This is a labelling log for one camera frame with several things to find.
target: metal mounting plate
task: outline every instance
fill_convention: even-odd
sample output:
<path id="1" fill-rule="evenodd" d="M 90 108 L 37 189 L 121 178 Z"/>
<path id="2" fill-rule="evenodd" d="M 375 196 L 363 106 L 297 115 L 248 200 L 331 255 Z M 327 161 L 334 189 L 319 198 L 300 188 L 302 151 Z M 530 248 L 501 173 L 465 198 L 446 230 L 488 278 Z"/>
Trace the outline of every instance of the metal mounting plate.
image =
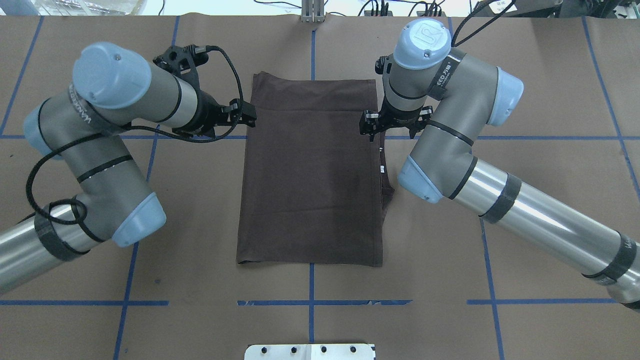
<path id="1" fill-rule="evenodd" d="M 375 348 L 373 344 L 251 345 L 244 360 L 375 360 Z"/>

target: silver metal tube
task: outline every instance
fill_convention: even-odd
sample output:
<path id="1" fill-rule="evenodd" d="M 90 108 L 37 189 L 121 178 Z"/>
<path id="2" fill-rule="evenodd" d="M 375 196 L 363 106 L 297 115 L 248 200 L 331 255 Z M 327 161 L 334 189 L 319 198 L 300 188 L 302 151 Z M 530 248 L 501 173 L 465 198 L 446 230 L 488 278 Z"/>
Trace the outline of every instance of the silver metal tube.
<path id="1" fill-rule="evenodd" d="M 51 215 L 64 220 L 74 219 L 69 205 L 58 206 Z M 0 233 L 0 294 L 4 294 L 29 280 L 64 263 L 45 249 L 30 217 L 11 229 Z M 78 225 L 54 224 L 58 236 L 77 251 L 87 251 L 98 245 Z"/>
<path id="2" fill-rule="evenodd" d="M 507 178 L 507 173 L 479 160 L 454 200 L 483 216 L 504 193 Z M 621 247 L 620 233 L 527 183 L 522 183 L 513 205 L 496 224 L 585 275 L 607 268 Z M 604 285 L 623 304 L 640 300 L 640 259 L 636 257 L 617 281 Z"/>

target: metal bracket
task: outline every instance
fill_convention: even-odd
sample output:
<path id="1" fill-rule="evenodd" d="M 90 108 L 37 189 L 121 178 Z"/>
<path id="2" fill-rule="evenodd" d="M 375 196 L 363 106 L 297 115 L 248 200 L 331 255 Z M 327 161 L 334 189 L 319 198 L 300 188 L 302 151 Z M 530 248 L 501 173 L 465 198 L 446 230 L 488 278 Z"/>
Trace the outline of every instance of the metal bracket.
<path id="1" fill-rule="evenodd" d="M 324 0 L 302 0 L 302 22 L 324 22 Z"/>
<path id="2" fill-rule="evenodd" d="M 375 360 L 373 344 L 251 345 L 244 360 Z"/>

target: folded shirt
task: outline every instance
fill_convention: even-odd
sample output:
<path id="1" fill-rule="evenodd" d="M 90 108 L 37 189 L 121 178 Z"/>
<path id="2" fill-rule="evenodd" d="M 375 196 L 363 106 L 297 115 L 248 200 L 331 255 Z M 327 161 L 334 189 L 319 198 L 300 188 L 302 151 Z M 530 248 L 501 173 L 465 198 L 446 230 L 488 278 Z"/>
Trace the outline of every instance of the folded shirt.
<path id="1" fill-rule="evenodd" d="M 237 262 L 382 265 L 394 189 L 384 134 L 360 135 L 378 109 L 374 80 L 253 76 L 258 119 L 247 131 Z"/>

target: black strap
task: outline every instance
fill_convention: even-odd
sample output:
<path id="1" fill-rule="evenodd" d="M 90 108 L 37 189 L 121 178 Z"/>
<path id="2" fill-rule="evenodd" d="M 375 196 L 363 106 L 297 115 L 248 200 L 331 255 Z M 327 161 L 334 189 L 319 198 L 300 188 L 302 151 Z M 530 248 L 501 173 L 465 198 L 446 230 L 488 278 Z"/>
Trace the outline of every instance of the black strap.
<path id="1" fill-rule="evenodd" d="M 73 211 L 74 216 L 76 218 L 80 218 L 80 212 L 78 211 L 78 207 L 75 204 L 71 204 L 71 211 Z M 84 231 L 84 233 L 89 236 L 93 241 L 98 242 L 98 243 L 104 243 L 106 240 L 105 239 L 101 239 L 99 238 L 96 234 L 93 233 L 93 231 L 91 231 L 86 224 L 84 223 L 84 221 L 80 221 L 78 223 L 78 225 L 80 226 L 80 229 L 82 229 Z"/>
<path id="2" fill-rule="evenodd" d="M 449 198 L 451 200 L 455 199 L 456 196 L 458 196 L 458 194 L 460 193 L 460 190 L 462 190 L 462 188 L 465 187 L 465 184 L 467 183 L 467 180 L 469 180 L 469 177 L 471 176 L 471 173 L 476 168 L 476 164 L 478 164 L 478 158 L 474 156 L 474 159 L 471 161 L 471 165 L 469 165 L 469 168 L 467 169 L 467 172 L 465 173 L 465 176 L 460 181 L 460 184 L 458 184 L 458 187 L 449 196 Z"/>
<path id="3" fill-rule="evenodd" d="M 78 176 L 76 178 L 76 180 L 78 181 L 78 183 L 82 183 L 84 180 L 87 180 L 88 178 L 90 178 L 91 176 L 94 176 L 95 174 L 98 174 L 99 172 L 105 171 L 106 169 L 110 168 L 110 167 L 114 167 L 115 165 L 119 164 L 119 163 L 123 163 L 125 161 L 129 161 L 129 160 L 133 160 L 133 157 L 131 157 L 131 155 L 125 155 L 125 156 L 121 156 L 119 158 L 115 158 L 111 161 L 107 161 L 104 164 L 97 166 L 87 172 L 85 172 L 84 174 Z"/>
<path id="4" fill-rule="evenodd" d="M 158 124 L 169 120 L 175 114 L 175 112 L 178 111 L 178 108 L 180 108 L 180 103 L 182 102 L 182 86 L 180 86 L 180 81 L 178 81 L 178 78 L 176 78 L 175 76 L 173 78 L 175 79 L 175 83 L 178 85 L 178 101 L 175 102 L 173 111 L 171 111 L 171 113 L 167 117 L 157 122 Z"/>
<path id="5" fill-rule="evenodd" d="M 73 83 L 68 88 L 69 101 L 80 119 L 104 136 L 113 136 L 125 132 L 122 127 L 105 119 L 93 106 L 76 92 Z"/>
<path id="6" fill-rule="evenodd" d="M 500 196 L 498 196 L 498 199 L 491 205 L 489 210 L 483 215 L 480 215 L 480 217 L 491 224 L 500 221 L 513 207 L 521 187 L 522 180 L 511 174 L 507 174 L 507 183 L 504 185 L 502 192 L 500 192 Z"/>
<path id="7" fill-rule="evenodd" d="M 460 140 L 466 142 L 467 144 L 469 144 L 469 146 L 474 145 L 474 141 L 471 140 L 467 135 L 464 135 L 463 133 L 460 133 L 458 130 L 455 130 L 449 126 L 446 126 L 445 124 L 439 123 L 437 121 L 429 120 L 427 121 L 427 125 L 431 125 L 439 128 L 442 131 L 446 131 L 449 134 L 452 134 L 453 136 L 455 136 L 456 138 L 459 138 Z"/>
<path id="8" fill-rule="evenodd" d="M 49 208 L 50 206 L 46 206 L 44 210 L 49 212 Z M 35 215 L 33 226 L 42 246 L 44 246 L 51 255 L 62 261 L 71 261 L 89 252 L 89 250 L 77 251 L 72 248 L 58 236 L 51 221 L 40 214 Z"/>
<path id="9" fill-rule="evenodd" d="M 627 235 L 620 234 L 620 248 L 613 260 L 604 270 L 593 275 L 584 275 L 588 279 L 592 279 L 600 285 L 612 285 L 618 282 L 618 279 L 625 275 L 631 268 L 636 259 L 637 245 Z"/>
<path id="10" fill-rule="evenodd" d="M 458 65 L 462 62 L 462 59 L 465 57 L 466 53 L 462 50 L 453 48 L 451 52 L 447 55 L 442 63 L 440 63 L 440 68 L 436 75 L 431 80 L 431 84 L 429 85 L 429 90 L 427 94 L 437 101 L 442 100 L 444 97 L 444 93 L 447 92 L 447 84 L 453 76 L 453 73 L 458 68 Z"/>

